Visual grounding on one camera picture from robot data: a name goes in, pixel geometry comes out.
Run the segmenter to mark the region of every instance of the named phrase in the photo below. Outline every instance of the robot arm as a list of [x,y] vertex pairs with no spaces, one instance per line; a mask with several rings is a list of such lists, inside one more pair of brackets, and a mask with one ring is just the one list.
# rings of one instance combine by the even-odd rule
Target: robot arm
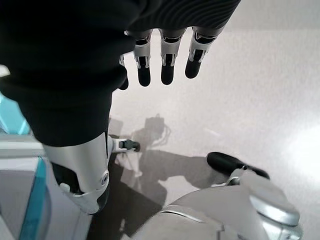
[[161,80],[168,85],[185,28],[193,27],[185,70],[193,78],[240,2],[120,1],[2,0],[0,5],[0,64],[10,71],[0,90],[18,102],[59,186],[88,214],[103,207],[108,191],[112,92],[129,85],[123,54],[134,50],[139,82],[149,85],[151,32],[160,29]]

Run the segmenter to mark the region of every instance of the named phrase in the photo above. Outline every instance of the robotic hand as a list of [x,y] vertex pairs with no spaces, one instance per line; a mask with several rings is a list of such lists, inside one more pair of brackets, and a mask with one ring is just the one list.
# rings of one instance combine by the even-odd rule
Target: robotic hand
[[111,139],[107,129],[112,91],[129,86],[123,54],[133,50],[138,80],[148,86],[151,33],[159,29],[161,81],[169,85],[181,39],[192,27],[185,75],[194,78],[239,2],[1,2],[0,64],[11,75],[0,80],[0,90],[18,102],[58,185],[85,213],[104,207],[109,157],[121,142]]
[[208,164],[230,173],[226,183],[191,192],[164,207],[134,240],[299,240],[300,214],[269,175],[220,152]]

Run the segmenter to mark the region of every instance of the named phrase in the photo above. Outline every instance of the black fabric sleeve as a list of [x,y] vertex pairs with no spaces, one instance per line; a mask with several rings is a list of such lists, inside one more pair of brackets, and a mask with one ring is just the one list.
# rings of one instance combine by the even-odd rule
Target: black fabric sleeve
[[108,128],[112,92],[125,80],[124,31],[147,0],[1,0],[0,91],[18,102],[34,136],[72,146]]

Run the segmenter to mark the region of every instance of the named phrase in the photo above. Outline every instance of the robot finger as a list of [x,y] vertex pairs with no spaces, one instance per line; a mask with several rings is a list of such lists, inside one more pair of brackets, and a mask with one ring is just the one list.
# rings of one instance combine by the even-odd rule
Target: robot finger
[[[123,54],[120,56],[119,64],[125,67],[125,58]],[[119,87],[119,89],[126,90],[128,87],[129,87],[129,81],[128,81],[128,76],[126,76],[123,84],[121,85],[121,87]]]
[[134,59],[138,68],[138,80],[141,86],[150,84],[150,43],[152,29],[141,32],[127,31],[129,36],[135,38],[133,50]]
[[171,84],[174,79],[175,61],[185,30],[185,28],[179,30],[159,29],[161,35],[161,81],[164,85]]
[[193,27],[189,57],[185,67],[185,76],[187,78],[193,79],[198,75],[205,55],[208,53],[211,44],[216,40],[222,30],[223,27],[219,29]]

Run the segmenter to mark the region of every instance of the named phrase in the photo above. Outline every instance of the glossy floor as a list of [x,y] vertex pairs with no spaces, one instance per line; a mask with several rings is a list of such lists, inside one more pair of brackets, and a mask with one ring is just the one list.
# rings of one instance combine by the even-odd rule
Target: glossy floor
[[314,0],[243,0],[195,79],[184,75],[185,33],[169,86],[160,80],[158,31],[149,87],[125,56],[129,88],[114,93],[110,133],[140,141],[142,151],[120,156],[113,169],[120,182],[110,201],[122,206],[119,221],[104,226],[114,239],[131,237],[162,205],[223,181],[206,164],[213,151],[265,169],[300,210],[304,239],[319,238],[319,12]]

